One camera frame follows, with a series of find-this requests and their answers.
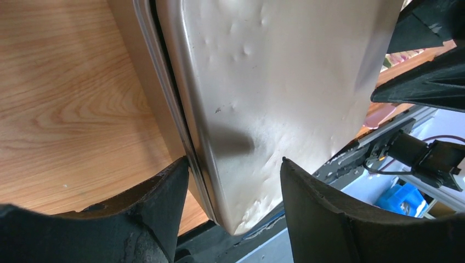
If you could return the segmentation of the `gold chocolate tin box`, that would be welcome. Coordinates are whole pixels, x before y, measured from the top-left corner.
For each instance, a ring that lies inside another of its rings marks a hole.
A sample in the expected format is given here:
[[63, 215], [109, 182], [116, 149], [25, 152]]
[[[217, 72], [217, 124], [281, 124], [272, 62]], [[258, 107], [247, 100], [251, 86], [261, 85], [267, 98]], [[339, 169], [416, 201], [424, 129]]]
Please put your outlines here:
[[108, 4], [171, 158], [187, 156], [192, 173], [189, 189], [208, 218], [218, 222], [190, 137], [156, 2]]

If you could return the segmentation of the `grey metal tin lid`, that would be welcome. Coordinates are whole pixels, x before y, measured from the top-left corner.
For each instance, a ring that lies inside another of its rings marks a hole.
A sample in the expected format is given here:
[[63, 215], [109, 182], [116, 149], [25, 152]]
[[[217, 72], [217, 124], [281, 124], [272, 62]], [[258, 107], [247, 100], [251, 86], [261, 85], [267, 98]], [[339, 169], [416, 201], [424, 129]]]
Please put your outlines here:
[[156, 1], [208, 215], [231, 235], [354, 139], [402, 1]]

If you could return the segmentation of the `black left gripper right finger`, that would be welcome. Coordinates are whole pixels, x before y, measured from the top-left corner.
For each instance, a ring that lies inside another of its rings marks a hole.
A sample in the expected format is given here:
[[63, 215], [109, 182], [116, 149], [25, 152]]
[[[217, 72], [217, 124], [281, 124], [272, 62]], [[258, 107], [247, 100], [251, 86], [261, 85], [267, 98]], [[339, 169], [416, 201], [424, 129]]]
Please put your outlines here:
[[431, 220], [392, 213], [288, 158], [280, 180], [294, 262], [464, 262], [463, 214]]

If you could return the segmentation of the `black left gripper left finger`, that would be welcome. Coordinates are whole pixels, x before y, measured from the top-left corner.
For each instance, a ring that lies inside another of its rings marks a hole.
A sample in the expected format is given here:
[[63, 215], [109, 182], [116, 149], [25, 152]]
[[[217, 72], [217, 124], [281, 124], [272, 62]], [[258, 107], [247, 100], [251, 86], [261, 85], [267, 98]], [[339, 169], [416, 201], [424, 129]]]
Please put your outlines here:
[[83, 211], [1, 205], [1, 262], [173, 262], [189, 182], [182, 157]]

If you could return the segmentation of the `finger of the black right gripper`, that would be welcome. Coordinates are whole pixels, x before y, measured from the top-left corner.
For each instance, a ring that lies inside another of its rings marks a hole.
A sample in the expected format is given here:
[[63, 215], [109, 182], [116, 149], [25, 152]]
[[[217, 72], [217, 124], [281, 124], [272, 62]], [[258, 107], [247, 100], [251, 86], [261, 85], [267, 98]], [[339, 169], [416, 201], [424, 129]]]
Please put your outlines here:
[[457, 47], [377, 87], [372, 102], [464, 112], [464, 48]]
[[396, 22], [388, 54], [464, 41], [464, 0], [411, 1]]

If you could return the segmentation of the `pink silicone tongs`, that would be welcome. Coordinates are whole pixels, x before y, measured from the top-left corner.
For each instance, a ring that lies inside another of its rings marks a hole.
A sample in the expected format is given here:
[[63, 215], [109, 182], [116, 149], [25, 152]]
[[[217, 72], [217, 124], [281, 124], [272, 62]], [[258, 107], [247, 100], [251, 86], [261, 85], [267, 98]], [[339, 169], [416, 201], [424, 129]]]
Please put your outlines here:
[[365, 118], [363, 127], [371, 130], [378, 129], [379, 126], [396, 110], [397, 106], [397, 104], [384, 104]]

